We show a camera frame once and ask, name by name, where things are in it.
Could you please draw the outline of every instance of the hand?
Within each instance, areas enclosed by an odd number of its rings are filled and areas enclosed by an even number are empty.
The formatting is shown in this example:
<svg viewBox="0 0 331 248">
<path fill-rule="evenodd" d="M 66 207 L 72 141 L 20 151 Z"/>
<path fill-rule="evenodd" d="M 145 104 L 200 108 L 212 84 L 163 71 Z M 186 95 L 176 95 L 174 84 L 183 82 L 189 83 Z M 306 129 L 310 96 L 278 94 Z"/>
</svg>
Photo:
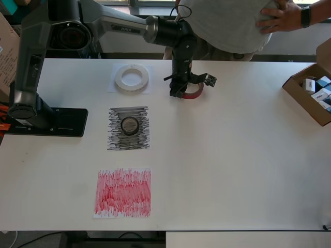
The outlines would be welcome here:
<svg viewBox="0 0 331 248">
<path fill-rule="evenodd" d="M 272 20 L 257 22 L 261 33 L 270 34 L 278 31 L 293 31 L 302 28 L 301 26 L 301 8 L 292 0 L 275 0 L 279 3 L 280 9 L 262 9 L 261 13 L 275 17 Z"/>
</svg>

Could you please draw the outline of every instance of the black marker scribbles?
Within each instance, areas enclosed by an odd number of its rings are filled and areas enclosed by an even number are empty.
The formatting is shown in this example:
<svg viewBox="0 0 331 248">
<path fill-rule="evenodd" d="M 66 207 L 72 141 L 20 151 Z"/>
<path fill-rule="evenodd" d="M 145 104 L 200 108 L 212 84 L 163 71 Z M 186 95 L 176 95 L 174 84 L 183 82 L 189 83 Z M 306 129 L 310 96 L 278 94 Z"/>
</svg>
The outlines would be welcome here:
<svg viewBox="0 0 331 248">
<path fill-rule="evenodd" d="M 108 150 L 134 150 L 149 148 L 148 106 L 121 107 L 109 109 Z M 123 119 L 133 117 L 138 121 L 139 130 L 128 135 L 121 127 Z"/>
</svg>

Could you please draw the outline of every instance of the red marker scribbles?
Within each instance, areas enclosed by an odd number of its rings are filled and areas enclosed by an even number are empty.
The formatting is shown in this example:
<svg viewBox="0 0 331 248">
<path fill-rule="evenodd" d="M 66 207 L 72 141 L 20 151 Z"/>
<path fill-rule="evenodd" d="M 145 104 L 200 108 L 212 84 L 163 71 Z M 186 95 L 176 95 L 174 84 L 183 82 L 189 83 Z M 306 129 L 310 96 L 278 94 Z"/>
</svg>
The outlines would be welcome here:
<svg viewBox="0 0 331 248">
<path fill-rule="evenodd" d="M 148 217 L 151 214 L 151 170 L 99 172 L 95 218 Z"/>
</svg>

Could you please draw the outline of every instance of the white tape roll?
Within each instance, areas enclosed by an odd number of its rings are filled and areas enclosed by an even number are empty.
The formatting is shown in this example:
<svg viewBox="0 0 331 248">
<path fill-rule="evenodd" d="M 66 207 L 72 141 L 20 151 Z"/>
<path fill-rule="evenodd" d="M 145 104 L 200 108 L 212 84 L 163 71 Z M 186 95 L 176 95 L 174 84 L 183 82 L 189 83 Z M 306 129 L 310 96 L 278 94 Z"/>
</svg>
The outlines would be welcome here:
<svg viewBox="0 0 331 248">
<path fill-rule="evenodd" d="M 135 85 L 127 85 L 123 82 L 123 74 L 125 73 L 137 73 L 141 76 L 141 82 Z M 140 65 L 127 65 L 120 68 L 115 75 L 115 84 L 123 91 L 136 92 L 144 89 L 148 84 L 148 72 Z"/>
</svg>

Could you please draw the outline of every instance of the cardboard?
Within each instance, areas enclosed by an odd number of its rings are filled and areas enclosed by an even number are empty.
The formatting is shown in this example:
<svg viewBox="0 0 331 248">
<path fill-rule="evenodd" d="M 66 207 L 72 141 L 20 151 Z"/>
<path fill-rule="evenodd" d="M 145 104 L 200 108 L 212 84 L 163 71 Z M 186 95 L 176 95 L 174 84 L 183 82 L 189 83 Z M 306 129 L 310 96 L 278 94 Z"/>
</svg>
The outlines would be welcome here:
<svg viewBox="0 0 331 248">
<path fill-rule="evenodd" d="M 331 39 L 316 49 L 317 63 L 291 76 L 283 85 L 289 93 L 321 126 L 331 122 L 331 113 L 307 94 L 300 84 L 303 79 L 313 76 L 320 79 L 327 76 L 331 79 Z"/>
<path fill-rule="evenodd" d="M 0 13 L 0 101 L 8 102 L 9 85 L 15 80 L 20 37 Z"/>
</svg>

